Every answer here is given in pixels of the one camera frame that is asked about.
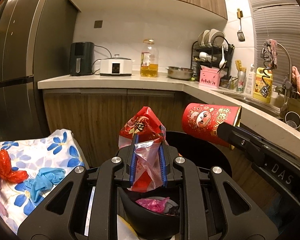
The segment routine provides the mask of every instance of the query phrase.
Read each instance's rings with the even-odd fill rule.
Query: beer can
[[[240,118],[241,106],[191,103],[183,113],[182,129],[193,137],[233,149],[233,146],[218,137],[217,128],[223,122],[239,126]]]
[[[243,93],[245,80],[246,80],[246,73],[243,71],[238,71],[238,86],[237,86],[238,93]]]

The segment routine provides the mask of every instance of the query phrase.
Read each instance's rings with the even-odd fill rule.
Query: pink plastic container
[[[220,83],[220,73],[217,72],[218,69],[203,67],[203,70],[200,70],[199,85],[218,88]]]

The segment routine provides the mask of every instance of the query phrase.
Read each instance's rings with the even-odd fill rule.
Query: silver bolt
[[[184,163],[186,160],[183,157],[177,157],[176,163]]]
[[[216,174],[219,174],[219,173],[222,172],[222,169],[218,166],[215,166],[215,167],[212,168],[212,171]]]
[[[112,161],[113,163],[119,163],[119,162],[121,161],[121,158],[118,157],[118,156],[116,156],[116,157],[113,157],[113,158],[111,159],[111,161]]]
[[[81,173],[83,171],[84,171],[84,167],[82,167],[82,166],[76,166],[74,168],[74,172],[76,172],[76,173]]]

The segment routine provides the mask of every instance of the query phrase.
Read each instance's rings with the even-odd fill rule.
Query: power cord
[[[105,48],[105,47],[102,47],[102,46],[98,46],[98,45],[95,45],[95,47],[100,47],[100,48],[106,49],[106,50],[109,52],[110,57],[112,57],[112,54],[111,54],[111,52],[109,51],[109,49],[107,49],[107,48]],[[94,65],[98,60],[101,60],[101,58],[95,60],[94,63],[92,63],[92,67],[93,67],[93,65]],[[94,75],[100,75],[100,73],[99,73],[99,74],[96,74],[96,72],[97,72],[98,70],[100,70],[100,69],[97,69],[95,72],[93,72],[93,74],[94,74]]]

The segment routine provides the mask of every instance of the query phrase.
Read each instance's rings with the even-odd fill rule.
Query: hanging spatula
[[[239,41],[241,42],[241,41],[245,41],[246,39],[244,38],[244,35],[243,35],[243,32],[242,32],[242,26],[241,26],[241,18],[243,17],[243,13],[242,13],[242,11],[240,11],[239,8],[238,8],[238,11],[237,11],[237,16],[238,16],[238,19],[240,20],[240,28],[237,31],[237,35],[238,35]]]

